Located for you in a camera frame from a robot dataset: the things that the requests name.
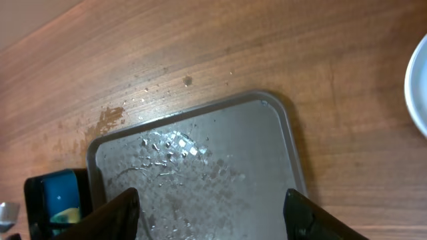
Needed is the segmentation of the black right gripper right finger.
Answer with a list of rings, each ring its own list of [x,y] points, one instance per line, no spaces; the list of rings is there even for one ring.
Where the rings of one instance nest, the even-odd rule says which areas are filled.
[[[368,240],[295,189],[286,192],[283,215],[289,240]]]

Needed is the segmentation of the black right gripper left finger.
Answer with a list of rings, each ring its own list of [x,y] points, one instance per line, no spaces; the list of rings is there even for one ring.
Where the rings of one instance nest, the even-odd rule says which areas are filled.
[[[53,239],[134,240],[139,210],[137,189],[130,187]]]

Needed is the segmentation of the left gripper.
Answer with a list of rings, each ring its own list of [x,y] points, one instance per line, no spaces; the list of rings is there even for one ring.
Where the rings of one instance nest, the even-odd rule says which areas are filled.
[[[17,222],[20,204],[1,202],[0,204],[0,232],[6,233]]]

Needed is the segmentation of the green and yellow sponge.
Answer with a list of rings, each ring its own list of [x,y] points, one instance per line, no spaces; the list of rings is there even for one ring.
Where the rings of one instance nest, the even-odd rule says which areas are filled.
[[[78,223],[81,221],[80,208],[68,208],[52,216],[49,221],[58,224]]]

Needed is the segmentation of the white plate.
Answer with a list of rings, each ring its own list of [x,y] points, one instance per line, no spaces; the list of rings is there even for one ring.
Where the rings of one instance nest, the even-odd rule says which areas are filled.
[[[415,126],[426,137],[426,35],[408,62],[404,78],[404,97]]]

